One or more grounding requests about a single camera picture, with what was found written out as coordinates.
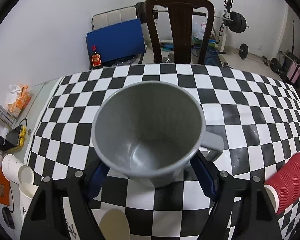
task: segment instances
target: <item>red paper cup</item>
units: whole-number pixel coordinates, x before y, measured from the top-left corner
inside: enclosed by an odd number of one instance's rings
[[[277,214],[293,204],[300,197],[300,152],[295,153],[264,186]]]

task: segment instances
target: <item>bottle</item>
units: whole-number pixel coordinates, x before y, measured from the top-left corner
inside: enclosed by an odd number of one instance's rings
[[[92,69],[102,68],[101,56],[97,52],[97,47],[95,45],[92,46]]]

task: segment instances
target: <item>gray mug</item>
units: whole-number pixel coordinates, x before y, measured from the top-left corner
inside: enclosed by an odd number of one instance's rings
[[[223,151],[221,136],[207,132],[204,113],[186,90],[143,81],[112,94],[98,109],[91,131],[99,158],[143,184],[170,184],[199,146]]]

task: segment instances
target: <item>chair backrest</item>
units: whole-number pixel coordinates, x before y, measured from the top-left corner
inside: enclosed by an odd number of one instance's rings
[[[162,63],[160,42],[153,17],[153,8],[155,5],[168,8],[175,63],[181,64],[189,64],[191,59],[193,9],[205,7],[208,10],[207,25],[198,59],[198,64],[203,64],[213,25],[213,4],[208,0],[146,0],[146,20],[154,52],[154,60],[155,63]]]

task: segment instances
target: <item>metal bolt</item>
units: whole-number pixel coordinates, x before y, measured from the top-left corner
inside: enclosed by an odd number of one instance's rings
[[[83,171],[76,171],[74,174],[77,178],[80,178],[83,175]]]
[[[253,176],[252,179],[253,179],[254,182],[259,182],[260,181],[260,178],[258,176]]]
[[[228,177],[228,175],[229,175],[228,172],[226,172],[226,171],[220,171],[220,176],[221,176],[221,177],[226,178],[226,177]]]
[[[50,178],[49,176],[47,176],[47,177],[44,177],[44,178],[43,178],[43,182],[49,182],[49,181],[50,181],[50,179],[51,179],[51,178]]]

